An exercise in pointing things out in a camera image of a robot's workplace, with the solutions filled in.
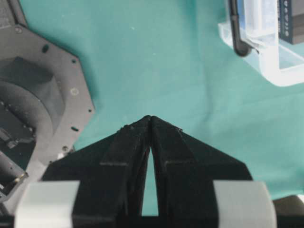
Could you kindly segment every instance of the black mechanical part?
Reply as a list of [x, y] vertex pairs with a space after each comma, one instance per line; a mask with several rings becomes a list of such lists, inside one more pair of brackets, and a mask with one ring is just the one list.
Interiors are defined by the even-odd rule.
[[9, 108], [0, 100], [0, 202], [6, 201], [27, 178], [24, 170], [36, 145], [32, 128]]
[[238, 0], [229, 0], [229, 12], [230, 12], [233, 49], [237, 55], [241, 57], [246, 57], [251, 53], [252, 47], [248, 43], [242, 41], [241, 39], [237, 3]]
[[[160, 216], [141, 217], [151, 145]], [[51, 164], [42, 178], [80, 180], [75, 228], [217, 227], [215, 179], [252, 178], [245, 164], [150, 116]]]
[[[1, 203], [28, 175], [37, 181], [29, 162], [72, 151], [95, 110], [78, 57], [29, 31], [18, 0], [0, 0], [0, 50], [0, 169], [14, 178]], [[11, 211], [21, 193], [5, 203]]]

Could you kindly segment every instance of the clear plastic container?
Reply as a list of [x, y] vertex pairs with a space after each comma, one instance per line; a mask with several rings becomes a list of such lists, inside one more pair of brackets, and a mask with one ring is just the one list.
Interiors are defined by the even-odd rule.
[[[303, 83], [304, 57], [300, 53], [304, 54], [304, 44], [291, 45], [279, 40], [277, 0], [241, 0], [239, 3], [240, 20], [241, 15], [245, 20], [240, 21], [241, 38], [253, 47], [244, 59], [274, 85]], [[229, 17], [218, 27], [223, 41], [233, 48]]]

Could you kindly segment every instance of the green fabric surface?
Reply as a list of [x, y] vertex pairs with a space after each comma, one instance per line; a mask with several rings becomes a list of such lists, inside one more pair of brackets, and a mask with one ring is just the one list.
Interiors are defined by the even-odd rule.
[[[82, 148], [156, 115], [245, 162], [276, 199], [304, 189], [304, 85], [267, 82], [226, 46], [221, 0], [21, 0], [30, 29], [80, 57], [96, 114]], [[144, 214], [157, 214], [152, 161]]]

